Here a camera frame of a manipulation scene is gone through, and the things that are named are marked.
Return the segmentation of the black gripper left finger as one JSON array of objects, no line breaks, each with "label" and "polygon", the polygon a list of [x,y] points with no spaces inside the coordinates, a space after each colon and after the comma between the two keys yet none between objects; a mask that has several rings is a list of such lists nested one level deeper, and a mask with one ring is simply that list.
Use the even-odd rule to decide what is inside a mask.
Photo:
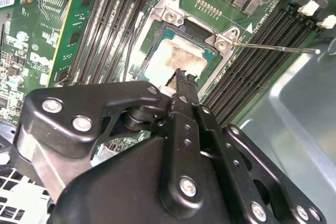
[{"label": "black gripper left finger", "polygon": [[203,204],[192,75],[177,70],[163,89],[146,81],[38,89],[25,98],[11,154],[16,168],[48,190],[55,205],[76,177],[144,142],[163,141],[159,197],[177,219]]}]

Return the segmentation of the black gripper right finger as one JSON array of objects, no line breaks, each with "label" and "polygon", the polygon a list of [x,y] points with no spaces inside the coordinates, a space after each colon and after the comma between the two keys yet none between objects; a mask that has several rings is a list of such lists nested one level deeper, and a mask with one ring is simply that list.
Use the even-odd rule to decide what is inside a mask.
[{"label": "black gripper right finger", "polygon": [[232,223],[326,223],[318,207],[233,124],[195,106],[201,146],[213,158]]}]

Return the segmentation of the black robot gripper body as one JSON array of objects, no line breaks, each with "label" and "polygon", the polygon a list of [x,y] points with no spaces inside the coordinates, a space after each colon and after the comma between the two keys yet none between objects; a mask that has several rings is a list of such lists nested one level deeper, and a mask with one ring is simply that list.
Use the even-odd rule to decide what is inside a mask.
[{"label": "black robot gripper body", "polygon": [[161,203],[164,145],[145,140],[70,182],[49,223],[180,223]]}]

